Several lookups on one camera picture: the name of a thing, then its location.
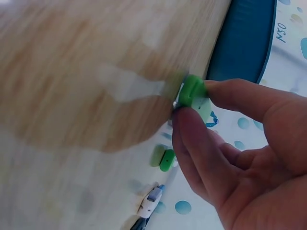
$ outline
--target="blue scribble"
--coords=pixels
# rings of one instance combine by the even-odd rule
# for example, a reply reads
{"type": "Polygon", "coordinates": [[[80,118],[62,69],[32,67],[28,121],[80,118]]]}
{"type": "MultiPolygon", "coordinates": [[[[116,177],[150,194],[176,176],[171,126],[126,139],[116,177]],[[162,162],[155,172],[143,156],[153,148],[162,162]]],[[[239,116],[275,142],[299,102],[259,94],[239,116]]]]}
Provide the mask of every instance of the blue scribble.
{"type": "Polygon", "coordinates": [[[210,117],[213,118],[213,122],[207,122],[206,123],[206,126],[208,128],[212,128],[212,127],[216,126],[219,123],[219,120],[217,119],[217,116],[214,114],[213,111],[211,112],[210,117]]]}
{"type": "Polygon", "coordinates": [[[172,140],[172,135],[168,134],[168,133],[162,133],[161,134],[163,137],[165,137],[168,140],[172,140]]]}

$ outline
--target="finger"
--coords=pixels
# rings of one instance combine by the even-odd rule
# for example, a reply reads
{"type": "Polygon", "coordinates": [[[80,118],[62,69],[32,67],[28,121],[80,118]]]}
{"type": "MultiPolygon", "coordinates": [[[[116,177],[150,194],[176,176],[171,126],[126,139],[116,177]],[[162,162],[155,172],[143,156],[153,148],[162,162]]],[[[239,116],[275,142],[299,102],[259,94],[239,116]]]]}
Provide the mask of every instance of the finger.
{"type": "Polygon", "coordinates": [[[222,151],[223,155],[232,165],[239,167],[237,165],[237,159],[239,155],[242,153],[237,148],[233,147],[231,144],[225,143],[220,146],[220,150],[222,151]]]}
{"type": "Polygon", "coordinates": [[[198,113],[190,108],[177,112],[180,134],[216,208],[223,205],[237,185],[237,175],[210,136],[198,113]]]}
{"type": "Polygon", "coordinates": [[[223,144],[225,144],[225,141],[224,139],[218,135],[216,132],[210,130],[210,129],[207,129],[208,132],[209,132],[209,135],[212,137],[212,139],[214,140],[215,144],[220,147],[222,146],[223,144]]]}
{"type": "Polygon", "coordinates": [[[196,194],[198,194],[200,197],[202,197],[203,199],[209,202],[209,198],[208,198],[208,194],[207,194],[205,185],[203,184],[201,177],[198,174],[198,171],[194,165],[194,162],[188,150],[183,145],[183,142],[180,136],[178,118],[176,115],[173,116],[172,142],[173,142],[174,152],[176,154],[180,168],[185,178],[187,179],[191,189],[196,194]]]}
{"type": "Polygon", "coordinates": [[[248,207],[255,198],[264,192],[264,190],[265,188],[261,183],[249,178],[242,178],[239,185],[230,195],[223,207],[217,210],[224,228],[234,229],[234,223],[243,209],[248,207]]]}
{"type": "Polygon", "coordinates": [[[263,183],[272,188],[292,177],[290,171],[269,146],[243,151],[236,160],[236,166],[243,170],[256,169],[263,183]]]}
{"type": "Polygon", "coordinates": [[[239,111],[262,122],[273,106],[298,97],[289,92],[271,89],[246,80],[206,81],[209,97],[221,108],[239,111]]]}

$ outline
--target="blue polka dot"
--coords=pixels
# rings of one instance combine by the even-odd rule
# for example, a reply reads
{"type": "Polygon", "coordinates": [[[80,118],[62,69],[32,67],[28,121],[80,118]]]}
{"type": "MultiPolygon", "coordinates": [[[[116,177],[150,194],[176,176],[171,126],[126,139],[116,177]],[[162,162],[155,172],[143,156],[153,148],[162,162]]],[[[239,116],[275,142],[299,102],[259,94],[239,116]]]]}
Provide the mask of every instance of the blue polka dot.
{"type": "Polygon", "coordinates": [[[254,124],[255,124],[255,126],[256,126],[258,129],[260,129],[261,131],[264,130],[264,129],[263,129],[263,124],[262,124],[262,123],[260,123],[260,122],[254,120],[254,124]]]}
{"type": "Polygon", "coordinates": [[[155,212],[155,213],[162,214],[162,213],[165,212],[165,210],[166,210],[165,204],[164,204],[163,202],[160,201],[160,202],[158,203],[157,207],[155,208],[154,212],[155,212]]]}
{"type": "Polygon", "coordinates": [[[181,200],[175,204],[175,209],[177,213],[181,215],[189,214],[192,210],[192,206],[189,202],[181,200]]]}
{"type": "Polygon", "coordinates": [[[239,149],[239,150],[244,150],[245,149],[245,145],[241,141],[239,141],[239,140],[235,141],[235,147],[237,149],[239,149]]]}
{"type": "Polygon", "coordinates": [[[298,89],[297,88],[292,88],[292,89],[290,89],[290,92],[292,92],[292,93],[298,93],[298,89]]]}
{"type": "Polygon", "coordinates": [[[285,5],[290,5],[291,4],[291,0],[279,0],[282,4],[285,5]]]}
{"type": "Polygon", "coordinates": [[[307,37],[303,38],[301,41],[301,50],[305,59],[307,59],[307,37]]]}
{"type": "Polygon", "coordinates": [[[241,129],[248,129],[249,121],[245,117],[242,117],[242,118],[238,119],[238,126],[241,129]]]}

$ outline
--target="wood grain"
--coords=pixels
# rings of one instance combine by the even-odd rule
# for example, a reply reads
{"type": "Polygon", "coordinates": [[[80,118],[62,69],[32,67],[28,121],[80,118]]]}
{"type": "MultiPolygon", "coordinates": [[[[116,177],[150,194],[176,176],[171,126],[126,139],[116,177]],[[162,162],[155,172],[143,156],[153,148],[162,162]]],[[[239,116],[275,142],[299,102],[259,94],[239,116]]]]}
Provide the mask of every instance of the wood grain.
{"type": "Polygon", "coordinates": [[[129,229],[230,0],[0,0],[0,228],[129,229]]]}

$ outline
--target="green plastic piece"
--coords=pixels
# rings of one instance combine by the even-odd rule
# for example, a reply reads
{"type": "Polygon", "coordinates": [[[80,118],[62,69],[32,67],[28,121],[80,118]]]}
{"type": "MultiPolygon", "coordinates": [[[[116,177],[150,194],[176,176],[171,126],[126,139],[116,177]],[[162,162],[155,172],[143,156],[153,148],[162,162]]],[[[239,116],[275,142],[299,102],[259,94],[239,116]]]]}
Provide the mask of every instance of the green plastic piece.
{"type": "Polygon", "coordinates": [[[174,160],[175,160],[174,150],[172,149],[166,150],[160,163],[161,171],[167,172],[173,166],[174,160]]]}
{"type": "Polygon", "coordinates": [[[211,113],[211,104],[205,83],[200,77],[195,75],[187,77],[179,93],[178,103],[183,107],[191,107],[199,113],[204,122],[207,122],[211,113]]]}
{"type": "Polygon", "coordinates": [[[160,165],[160,162],[163,158],[165,150],[166,150],[166,146],[164,145],[155,146],[152,157],[150,159],[150,166],[158,167],[160,165]]]}

